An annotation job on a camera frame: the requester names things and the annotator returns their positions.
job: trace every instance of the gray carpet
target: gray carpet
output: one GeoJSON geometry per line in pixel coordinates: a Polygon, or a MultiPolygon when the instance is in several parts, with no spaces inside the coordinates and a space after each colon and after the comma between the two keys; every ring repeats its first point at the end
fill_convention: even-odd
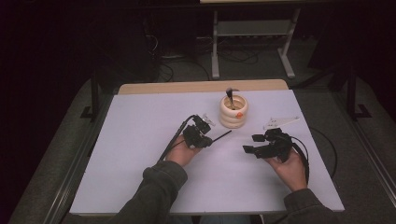
{"type": "MultiPolygon", "coordinates": [[[[232,63],[220,59],[220,79],[282,78],[289,85],[298,84],[317,72],[315,69],[306,68],[315,44],[314,40],[306,42],[293,40],[288,55],[296,73],[295,79],[287,79],[284,74],[276,53],[278,42],[266,46],[265,49],[259,48],[258,61],[254,64],[232,63]]],[[[229,49],[224,52],[234,53],[229,49]]],[[[206,73],[211,71],[209,54],[200,55],[195,63],[191,63],[191,59],[187,62],[182,62],[183,60],[186,59],[166,63],[174,70],[174,81],[207,80],[206,73]]],[[[168,78],[168,74],[162,73],[159,82],[168,78]]],[[[324,133],[332,141],[338,154],[338,167],[333,181],[346,208],[346,211],[340,213],[339,217],[342,223],[394,223],[396,209],[384,191],[361,141],[354,132],[353,122],[345,115],[343,102],[345,92],[329,92],[326,89],[329,78],[325,77],[305,90],[297,90],[295,94],[308,125],[315,129],[312,129],[311,133],[329,173],[334,167],[334,153],[329,141],[317,131],[324,133]]],[[[389,173],[396,176],[394,161],[396,155],[393,150],[396,148],[396,125],[378,104],[367,84],[359,81],[357,93],[357,103],[366,105],[373,116],[370,119],[359,119],[359,125],[367,134],[389,173]]],[[[53,207],[52,203],[57,198],[58,189],[64,182],[64,177],[70,171],[74,157],[81,150],[80,145],[84,143],[84,138],[94,126],[94,123],[90,123],[88,119],[79,117],[84,107],[90,105],[90,97],[90,83],[87,82],[70,106],[31,184],[22,196],[11,223],[43,223],[46,219],[49,210],[53,207]]],[[[70,185],[71,189],[57,210],[53,223],[60,221],[71,205],[87,162],[88,158],[84,157],[84,160],[80,162],[80,167],[76,169],[75,182],[70,185]]],[[[275,218],[276,216],[267,216],[266,223],[271,223],[275,218]]],[[[89,223],[97,221],[98,219],[87,220],[89,223]]],[[[81,223],[81,220],[72,217],[65,222],[81,223]]]]}

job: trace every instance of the white cup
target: white cup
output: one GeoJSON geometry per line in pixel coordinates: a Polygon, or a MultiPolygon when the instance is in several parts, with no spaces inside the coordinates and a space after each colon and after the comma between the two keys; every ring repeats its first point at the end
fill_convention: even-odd
{"type": "Polygon", "coordinates": [[[220,101],[220,123],[230,129],[242,127],[247,120],[248,101],[240,95],[233,96],[233,106],[231,106],[230,98],[224,96],[220,101]]]}

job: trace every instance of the floor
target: floor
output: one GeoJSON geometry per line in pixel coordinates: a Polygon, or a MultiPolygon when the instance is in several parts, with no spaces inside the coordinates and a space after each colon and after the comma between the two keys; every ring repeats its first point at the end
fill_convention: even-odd
{"type": "MultiPolygon", "coordinates": [[[[220,80],[282,78],[291,87],[319,72],[307,68],[317,41],[293,39],[288,56],[296,78],[288,79],[276,52],[283,41],[283,38],[222,40],[220,80]]],[[[197,43],[199,53],[194,57],[172,49],[165,51],[157,81],[211,79],[210,38],[198,39],[197,43]]],[[[331,77],[294,93],[329,173],[335,171],[333,183],[346,209],[338,216],[341,223],[393,223],[396,203],[389,197],[392,194],[389,189],[394,189],[392,181],[396,180],[396,125],[377,102],[369,85],[360,79],[357,104],[365,105],[372,117],[353,121],[345,109],[346,90],[328,90],[331,77]]],[[[11,223],[58,223],[67,214],[112,97],[100,93],[102,115],[94,122],[82,119],[81,112],[91,105],[90,84],[88,81],[81,87],[71,104],[11,223]]],[[[273,223],[279,216],[264,216],[265,223],[273,223]]],[[[75,219],[66,219],[66,223],[67,220],[74,223],[75,219]]],[[[103,220],[100,217],[86,221],[103,220]]]]}

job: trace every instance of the forearm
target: forearm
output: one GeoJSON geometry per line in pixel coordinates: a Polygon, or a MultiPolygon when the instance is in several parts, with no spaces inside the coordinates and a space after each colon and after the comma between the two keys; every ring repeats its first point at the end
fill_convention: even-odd
{"type": "Polygon", "coordinates": [[[186,172],[172,161],[161,161],[147,168],[134,197],[109,223],[165,223],[186,180],[186,172]]]}
{"type": "Polygon", "coordinates": [[[335,213],[325,207],[310,189],[297,190],[285,198],[289,224],[336,224],[335,213]]]}

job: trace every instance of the orange spot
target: orange spot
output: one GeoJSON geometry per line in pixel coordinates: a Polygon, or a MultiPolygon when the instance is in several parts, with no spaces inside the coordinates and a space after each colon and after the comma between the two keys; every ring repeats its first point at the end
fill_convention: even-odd
{"type": "Polygon", "coordinates": [[[243,116],[244,116],[244,114],[242,114],[241,112],[238,112],[238,113],[236,114],[236,117],[237,117],[238,119],[241,119],[243,116]]]}

